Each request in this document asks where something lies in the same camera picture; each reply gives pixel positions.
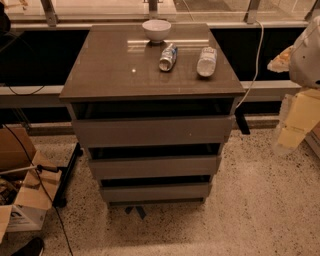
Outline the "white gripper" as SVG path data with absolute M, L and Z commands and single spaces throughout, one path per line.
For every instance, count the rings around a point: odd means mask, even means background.
M 320 16 L 267 65 L 272 72 L 289 72 L 290 80 L 302 87 L 320 88 Z M 272 140 L 273 152 L 293 152 L 320 122 L 320 91 L 303 90 L 286 94 L 280 107 L 279 123 Z

